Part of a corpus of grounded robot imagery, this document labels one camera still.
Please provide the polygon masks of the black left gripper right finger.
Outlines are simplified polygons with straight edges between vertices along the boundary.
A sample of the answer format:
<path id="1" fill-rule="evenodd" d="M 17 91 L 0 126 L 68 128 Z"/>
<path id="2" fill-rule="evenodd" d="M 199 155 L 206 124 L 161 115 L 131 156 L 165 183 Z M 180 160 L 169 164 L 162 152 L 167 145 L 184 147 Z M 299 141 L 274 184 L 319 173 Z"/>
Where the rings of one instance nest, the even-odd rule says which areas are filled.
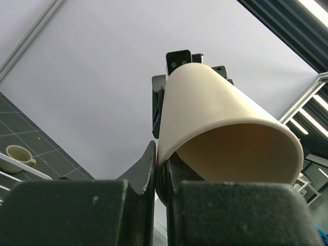
<path id="1" fill-rule="evenodd" d="M 178 156 L 165 164 L 169 245 L 322 245 L 290 185 L 207 182 Z"/>

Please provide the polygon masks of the tall beige cup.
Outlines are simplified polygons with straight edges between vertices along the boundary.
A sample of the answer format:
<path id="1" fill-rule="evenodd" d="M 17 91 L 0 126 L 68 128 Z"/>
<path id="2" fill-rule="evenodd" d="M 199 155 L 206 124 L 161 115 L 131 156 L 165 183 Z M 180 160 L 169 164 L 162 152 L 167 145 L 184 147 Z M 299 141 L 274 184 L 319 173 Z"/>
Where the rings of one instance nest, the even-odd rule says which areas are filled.
<path id="1" fill-rule="evenodd" d="M 207 65 L 177 68 L 165 87 L 156 175 L 173 155 L 207 181 L 293 184 L 295 134 Z"/>

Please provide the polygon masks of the small beige cup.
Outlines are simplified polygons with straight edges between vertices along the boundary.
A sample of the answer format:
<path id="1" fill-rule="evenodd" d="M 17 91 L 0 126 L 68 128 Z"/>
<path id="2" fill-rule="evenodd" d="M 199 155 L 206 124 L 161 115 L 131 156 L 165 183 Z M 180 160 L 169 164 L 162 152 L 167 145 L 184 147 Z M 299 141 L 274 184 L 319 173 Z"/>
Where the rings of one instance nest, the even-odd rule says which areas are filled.
<path id="1" fill-rule="evenodd" d="M 6 147 L 5 153 L 7 156 L 29 167 L 33 168 L 36 165 L 36 160 L 32 157 L 31 152 L 24 147 L 10 145 Z M 15 174 L 22 171 L 22 168 L 1 159 L 1 170 L 9 174 Z"/>

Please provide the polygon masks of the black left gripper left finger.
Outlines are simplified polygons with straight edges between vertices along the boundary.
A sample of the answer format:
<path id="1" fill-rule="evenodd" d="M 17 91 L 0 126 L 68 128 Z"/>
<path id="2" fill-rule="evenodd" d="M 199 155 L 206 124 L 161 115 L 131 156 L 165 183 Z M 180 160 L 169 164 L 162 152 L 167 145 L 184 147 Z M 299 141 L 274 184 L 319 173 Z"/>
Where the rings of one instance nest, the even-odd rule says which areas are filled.
<path id="1" fill-rule="evenodd" d="M 156 144 L 115 180 L 25 181 L 1 206 L 1 245 L 152 245 Z"/>

